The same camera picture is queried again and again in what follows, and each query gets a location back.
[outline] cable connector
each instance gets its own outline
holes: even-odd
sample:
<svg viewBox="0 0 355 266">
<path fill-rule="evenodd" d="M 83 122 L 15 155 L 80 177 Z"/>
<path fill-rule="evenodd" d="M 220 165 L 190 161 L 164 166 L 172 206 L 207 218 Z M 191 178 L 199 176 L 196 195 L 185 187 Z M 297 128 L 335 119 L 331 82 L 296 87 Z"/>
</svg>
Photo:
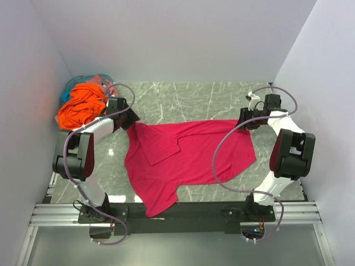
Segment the cable connector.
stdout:
<svg viewBox="0 0 355 266">
<path fill-rule="evenodd" d="M 254 110 L 257 103 L 261 101 L 260 97 L 249 91 L 246 99 L 249 101 L 248 110 Z"/>
</svg>

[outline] pink shirt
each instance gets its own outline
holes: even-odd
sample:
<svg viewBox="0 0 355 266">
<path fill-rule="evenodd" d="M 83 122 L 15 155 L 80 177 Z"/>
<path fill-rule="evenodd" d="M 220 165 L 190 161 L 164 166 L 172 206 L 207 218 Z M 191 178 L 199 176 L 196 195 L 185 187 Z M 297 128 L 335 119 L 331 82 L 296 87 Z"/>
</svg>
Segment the pink shirt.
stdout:
<svg viewBox="0 0 355 266">
<path fill-rule="evenodd" d="M 218 143 L 237 120 L 206 120 L 145 125 L 127 130 L 130 145 L 125 159 L 130 183 L 155 216 L 178 200 L 180 185 L 216 183 L 211 164 Z M 237 130 L 223 144 L 216 160 L 217 176 L 226 182 L 256 160 L 249 131 Z"/>
</svg>

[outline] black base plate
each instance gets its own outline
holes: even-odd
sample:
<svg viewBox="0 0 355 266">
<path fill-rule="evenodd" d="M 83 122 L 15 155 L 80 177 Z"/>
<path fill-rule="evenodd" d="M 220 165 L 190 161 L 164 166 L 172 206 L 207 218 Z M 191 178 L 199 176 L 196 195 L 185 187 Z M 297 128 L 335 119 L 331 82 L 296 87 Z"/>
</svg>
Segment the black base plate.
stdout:
<svg viewBox="0 0 355 266">
<path fill-rule="evenodd" d="M 241 222 L 275 221 L 272 206 L 252 217 L 245 213 L 245 202 L 186 202 L 175 203 L 161 214 L 148 218 L 143 203 L 110 203 L 113 216 L 123 220 L 130 234 L 134 233 L 182 233 L 225 232 L 240 234 Z M 98 223 L 93 215 L 79 215 L 79 223 Z M 114 235 L 122 236 L 124 227 L 115 223 Z"/>
</svg>

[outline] gray floor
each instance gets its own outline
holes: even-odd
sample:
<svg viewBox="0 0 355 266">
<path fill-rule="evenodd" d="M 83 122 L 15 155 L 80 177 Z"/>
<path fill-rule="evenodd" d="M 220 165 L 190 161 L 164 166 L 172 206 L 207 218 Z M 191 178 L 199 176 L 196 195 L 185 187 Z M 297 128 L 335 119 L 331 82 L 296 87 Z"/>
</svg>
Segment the gray floor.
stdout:
<svg viewBox="0 0 355 266">
<path fill-rule="evenodd" d="M 119 237 L 111 237 L 111 242 Z M 281 226 L 256 245 L 223 233 L 133 234 L 120 244 L 91 243 L 87 227 L 40 227 L 32 266 L 323 266 L 313 225 Z"/>
<path fill-rule="evenodd" d="M 127 83 L 136 92 L 134 111 L 146 124 L 165 124 L 206 119 L 238 119 L 240 108 L 247 107 L 246 94 L 267 83 L 231 82 L 161 82 Z M 118 88 L 120 95 L 130 101 L 129 92 Z M 270 90 L 259 92 L 261 99 Z M 257 161 L 246 171 L 228 182 L 239 189 L 254 189 L 268 173 L 268 161 L 276 135 L 269 126 L 262 126 L 251 133 Z M 124 167 L 129 141 L 119 130 L 100 140 L 95 147 L 94 174 L 110 201 L 140 202 L 133 191 Z M 218 185 L 180 186 L 177 189 L 180 202 L 236 201 L 246 195 L 227 191 Z M 59 178 L 51 203 L 72 203 L 79 199 L 78 191 L 67 180 Z M 282 200 L 303 200 L 300 182 L 294 182 L 281 193 Z"/>
</svg>

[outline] shirt sleeve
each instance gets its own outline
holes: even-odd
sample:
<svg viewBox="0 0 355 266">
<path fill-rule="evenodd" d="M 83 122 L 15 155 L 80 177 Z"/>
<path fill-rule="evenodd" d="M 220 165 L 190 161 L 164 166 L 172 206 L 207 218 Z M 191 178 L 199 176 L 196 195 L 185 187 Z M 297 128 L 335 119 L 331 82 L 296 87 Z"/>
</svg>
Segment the shirt sleeve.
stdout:
<svg viewBox="0 0 355 266">
<path fill-rule="evenodd" d="M 147 217 L 165 211 L 178 200 L 178 186 L 171 182 L 146 179 L 131 181 L 131 185 L 146 206 Z"/>
</svg>

